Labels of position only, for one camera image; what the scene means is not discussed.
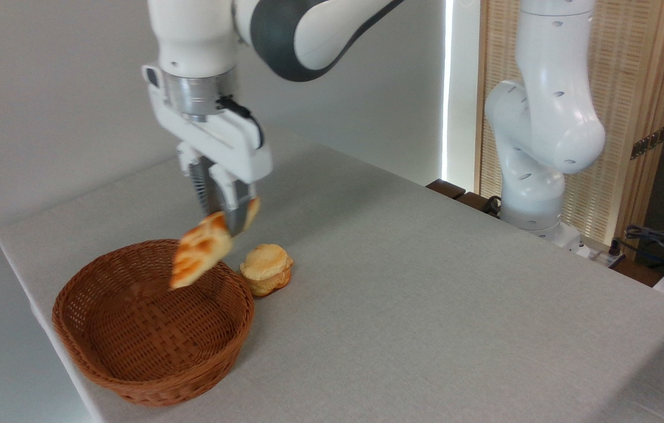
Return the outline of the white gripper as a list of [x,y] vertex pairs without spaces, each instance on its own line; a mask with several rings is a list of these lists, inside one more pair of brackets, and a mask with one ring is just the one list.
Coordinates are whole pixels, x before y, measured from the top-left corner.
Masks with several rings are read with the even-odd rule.
[[154,63],[142,67],[155,118],[179,140],[179,164],[203,214],[223,212],[233,237],[246,232],[250,201],[257,198],[252,183],[273,170],[270,146],[252,119],[232,110],[206,115],[202,122],[179,112],[174,97],[166,93],[166,76]]

